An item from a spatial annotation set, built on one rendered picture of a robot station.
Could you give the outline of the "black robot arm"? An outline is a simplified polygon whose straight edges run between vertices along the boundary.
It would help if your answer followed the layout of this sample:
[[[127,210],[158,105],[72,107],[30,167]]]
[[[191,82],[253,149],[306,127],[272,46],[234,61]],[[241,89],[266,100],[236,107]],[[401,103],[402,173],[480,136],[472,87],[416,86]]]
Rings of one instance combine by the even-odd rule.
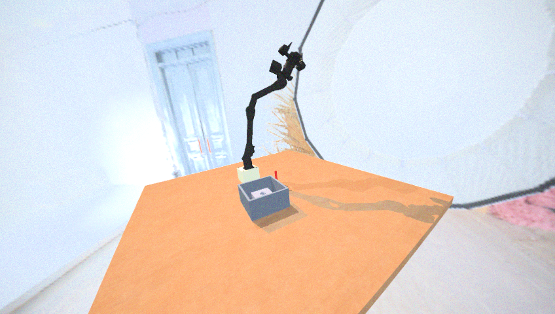
[[[297,51],[294,51],[294,52],[291,51],[291,53],[289,54],[288,63],[291,62],[293,64],[293,67],[295,67],[300,61],[301,61],[301,55]],[[255,168],[253,167],[251,157],[253,156],[253,153],[255,153],[255,150],[254,150],[255,146],[253,146],[252,140],[253,140],[253,120],[255,116],[255,105],[256,105],[257,99],[267,94],[270,94],[272,92],[284,89],[287,85],[287,80],[292,81],[293,79],[293,77],[291,76],[293,68],[288,65],[285,65],[283,67],[283,70],[281,71],[282,67],[283,66],[279,62],[272,60],[269,72],[277,75],[277,80],[272,85],[258,91],[255,94],[252,94],[249,105],[245,108],[246,117],[247,117],[247,141],[246,141],[244,155],[242,156],[244,170]]]

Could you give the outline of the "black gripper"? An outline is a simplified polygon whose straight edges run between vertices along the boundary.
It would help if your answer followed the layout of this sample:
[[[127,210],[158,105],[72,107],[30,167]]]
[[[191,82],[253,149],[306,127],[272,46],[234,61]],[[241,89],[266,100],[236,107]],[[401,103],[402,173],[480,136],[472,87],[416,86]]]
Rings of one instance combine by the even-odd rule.
[[[289,63],[288,63],[288,59],[289,59],[289,53],[288,53],[288,51],[289,51],[289,49],[290,49],[292,43],[293,43],[293,42],[291,42],[288,46],[284,44],[284,45],[278,50],[278,52],[279,52],[282,56],[285,55],[285,56],[288,57],[288,58],[286,59],[285,65],[288,65],[288,66],[290,66],[290,67],[292,67],[292,68],[294,69],[293,64],[292,64],[291,62],[289,62],[289,63],[290,63],[290,65],[289,65]],[[301,70],[303,70],[303,69],[306,68],[306,65],[304,64],[304,62],[303,62],[303,60],[302,60],[302,52],[301,52],[300,55],[301,55],[301,61],[296,65],[296,68],[297,68],[299,71],[301,71]],[[285,65],[284,65],[284,66],[285,66]]]

